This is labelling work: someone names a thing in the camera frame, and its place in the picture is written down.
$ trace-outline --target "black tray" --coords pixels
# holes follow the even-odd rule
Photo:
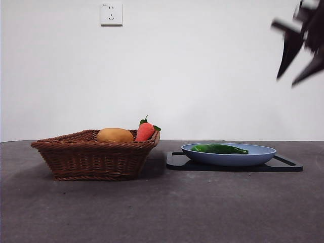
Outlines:
[[[246,172],[298,172],[303,171],[303,165],[284,158],[279,154],[260,166],[215,166],[203,164],[189,159],[183,152],[169,152],[167,154],[167,168],[177,171],[246,171]]]

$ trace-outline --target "plate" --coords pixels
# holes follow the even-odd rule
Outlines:
[[[213,143],[224,144],[229,146],[247,149],[249,154],[219,154],[219,153],[203,153],[191,151],[190,149],[198,144],[211,144],[211,143],[193,143],[181,146],[182,151],[190,159],[217,166],[258,166],[267,163],[271,160],[276,153],[274,148],[242,144],[242,143]]]

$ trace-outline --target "potato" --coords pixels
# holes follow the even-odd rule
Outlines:
[[[133,134],[123,128],[104,128],[97,134],[98,142],[132,142]]]

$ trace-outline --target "brown wicker basket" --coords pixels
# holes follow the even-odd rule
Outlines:
[[[129,130],[136,137],[137,130]],[[33,142],[51,169],[54,180],[134,180],[146,158],[159,143],[160,133],[144,142],[97,142],[99,130]]]

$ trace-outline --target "green pepper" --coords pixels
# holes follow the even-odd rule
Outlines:
[[[249,151],[246,149],[241,149],[225,144],[199,144],[191,148],[192,151],[203,152],[203,153],[221,153],[221,154],[230,154],[230,153],[240,153],[248,154]]]

